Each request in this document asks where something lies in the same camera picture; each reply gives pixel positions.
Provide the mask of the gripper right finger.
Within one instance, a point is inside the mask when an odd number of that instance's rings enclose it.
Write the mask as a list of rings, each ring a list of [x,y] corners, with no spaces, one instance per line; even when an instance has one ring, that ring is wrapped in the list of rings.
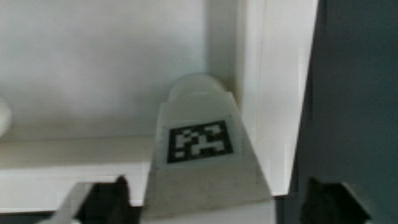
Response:
[[[307,180],[300,224],[366,224],[369,213],[341,183]]]

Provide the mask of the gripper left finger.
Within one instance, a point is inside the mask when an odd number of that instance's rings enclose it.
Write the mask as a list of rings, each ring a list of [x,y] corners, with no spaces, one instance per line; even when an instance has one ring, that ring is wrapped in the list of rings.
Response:
[[[128,180],[96,183],[85,196],[74,219],[80,224],[138,224],[140,207],[129,205]]]

